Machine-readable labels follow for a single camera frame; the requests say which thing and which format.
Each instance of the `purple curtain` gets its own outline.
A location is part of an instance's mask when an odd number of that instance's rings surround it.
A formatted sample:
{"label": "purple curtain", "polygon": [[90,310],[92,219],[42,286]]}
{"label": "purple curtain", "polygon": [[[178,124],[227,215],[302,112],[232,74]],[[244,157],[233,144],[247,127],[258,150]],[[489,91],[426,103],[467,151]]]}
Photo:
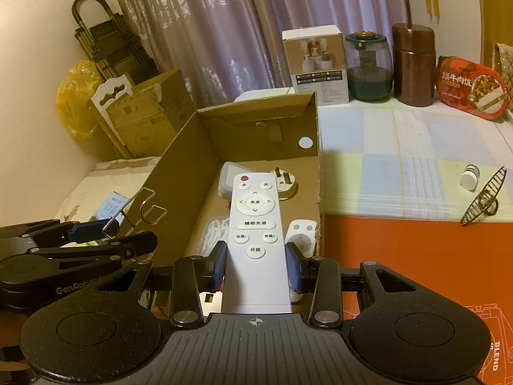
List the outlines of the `purple curtain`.
{"label": "purple curtain", "polygon": [[179,68],[198,107],[290,85],[281,31],[337,24],[390,38],[406,0],[119,0],[161,70]]}

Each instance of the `glass jar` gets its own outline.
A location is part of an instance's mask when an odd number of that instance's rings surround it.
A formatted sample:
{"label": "glass jar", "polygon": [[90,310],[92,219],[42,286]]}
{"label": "glass jar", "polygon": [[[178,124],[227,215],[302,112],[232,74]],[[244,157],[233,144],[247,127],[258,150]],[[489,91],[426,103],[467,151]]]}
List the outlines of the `glass jar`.
{"label": "glass jar", "polygon": [[376,32],[347,35],[346,68],[349,91],[361,101],[382,101],[393,83],[392,56],[385,36]]}

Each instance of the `brown tumbler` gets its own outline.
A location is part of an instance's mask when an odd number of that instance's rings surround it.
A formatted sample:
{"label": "brown tumbler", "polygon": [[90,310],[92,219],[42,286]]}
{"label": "brown tumbler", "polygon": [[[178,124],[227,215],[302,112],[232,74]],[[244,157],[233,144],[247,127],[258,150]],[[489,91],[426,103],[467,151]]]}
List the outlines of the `brown tumbler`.
{"label": "brown tumbler", "polygon": [[434,30],[420,24],[392,26],[396,99],[414,107],[433,104],[437,54]]}

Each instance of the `white wall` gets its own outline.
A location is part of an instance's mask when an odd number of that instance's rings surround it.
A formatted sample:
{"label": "white wall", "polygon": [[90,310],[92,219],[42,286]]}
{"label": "white wall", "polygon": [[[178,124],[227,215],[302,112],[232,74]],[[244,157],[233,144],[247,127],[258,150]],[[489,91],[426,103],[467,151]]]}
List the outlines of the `white wall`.
{"label": "white wall", "polygon": [[[115,158],[101,130],[76,142],[55,111],[66,71],[87,58],[73,1],[0,0],[0,226],[52,218],[96,162]],[[80,13],[89,25],[108,18],[93,1]]]}
{"label": "white wall", "polygon": [[440,19],[430,18],[426,0],[410,0],[412,21],[436,32],[437,55],[481,61],[481,6],[479,0],[439,0]]}

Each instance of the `ribbed black surface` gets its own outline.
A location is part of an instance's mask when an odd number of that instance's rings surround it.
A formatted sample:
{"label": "ribbed black surface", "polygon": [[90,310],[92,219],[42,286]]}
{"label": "ribbed black surface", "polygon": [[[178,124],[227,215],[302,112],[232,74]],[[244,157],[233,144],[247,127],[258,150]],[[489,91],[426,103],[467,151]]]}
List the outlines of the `ribbed black surface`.
{"label": "ribbed black surface", "polygon": [[[258,325],[251,323],[259,318]],[[37,385],[46,385],[40,379]],[[174,333],[150,364],[116,385],[392,385],[362,365],[338,333],[312,329],[299,314],[212,315]],[[465,385],[477,385],[474,379]]]}

